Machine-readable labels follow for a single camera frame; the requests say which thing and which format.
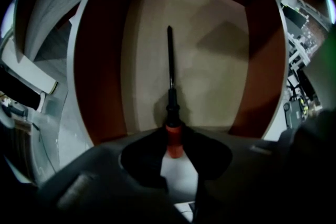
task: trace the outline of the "screwdriver handle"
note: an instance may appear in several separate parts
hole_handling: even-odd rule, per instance
[[[167,151],[172,158],[180,158],[183,154],[183,146],[181,143],[182,127],[169,127],[166,125],[168,134]]]

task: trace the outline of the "white surface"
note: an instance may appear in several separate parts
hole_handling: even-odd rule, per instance
[[[327,0],[327,6],[328,6],[330,22],[334,24],[336,22],[335,2],[333,0]]]
[[[273,123],[269,128],[268,132],[266,133],[266,135],[264,136],[264,140],[278,141],[281,133],[287,129],[285,111],[283,110],[285,103],[286,101],[282,100],[280,107],[277,111],[277,114],[273,120]]]
[[[300,44],[300,42],[293,38],[291,34],[287,34],[288,39],[295,45],[295,48],[297,49],[298,55],[300,56],[300,58],[302,59],[303,63],[305,66],[307,66],[310,63],[310,58],[306,53],[306,50],[303,48],[303,46]],[[289,63],[291,64],[291,62],[295,59],[293,58],[293,56],[291,58],[289,58]]]
[[[73,15],[70,19],[69,22],[73,25],[75,23],[75,17],[76,15]]]
[[[1,107],[0,107],[0,121],[2,124],[4,124],[9,129],[13,129],[15,126],[14,120],[8,117]]]
[[[89,146],[77,124],[69,96],[67,96],[59,123],[59,167],[65,167],[88,149]]]
[[[167,181],[169,197],[173,202],[195,200],[198,173],[185,152],[182,157],[176,159],[166,152],[162,159],[160,175]]]
[[[15,175],[16,179],[21,182],[21,183],[31,183],[31,181],[25,177],[10,161],[9,159],[6,158],[5,156],[5,161],[7,162],[7,164],[9,165],[9,167],[11,168],[13,174]]]
[[[297,81],[297,79],[296,79],[296,77],[294,75],[290,75],[288,77],[288,80],[290,81],[290,83],[292,83],[292,85],[294,87],[296,87],[299,84],[299,82]],[[296,88],[295,91],[296,91],[297,94],[300,93],[300,89],[299,88]]]
[[[182,202],[180,204],[174,204],[177,210],[184,216],[189,222],[193,221],[193,212],[189,206],[189,202]]]
[[[18,62],[13,37],[11,37],[5,45],[1,60],[16,74],[42,91],[51,93],[54,89],[56,80],[45,74],[27,57],[22,55],[20,62]]]
[[[289,62],[293,62],[295,60],[295,58],[297,58],[299,56],[300,52],[297,50],[296,52],[294,52],[294,54],[289,58]]]
[[[66,85],[59,83],[53,94],[46,96],[42,113],[28,108],[27,120],[39,128],[32,127],[30,133],[33,172],[38,186],[60,169],[58,133],[67,91]]]
[[[298,0],[281,0],[281,3],[285,6],[289,6],[292,9],[296,9],[298,5]]]
[[[1,24],[1,37],[3,38],[13,25],[14,3],[11,3],[5,13]]]

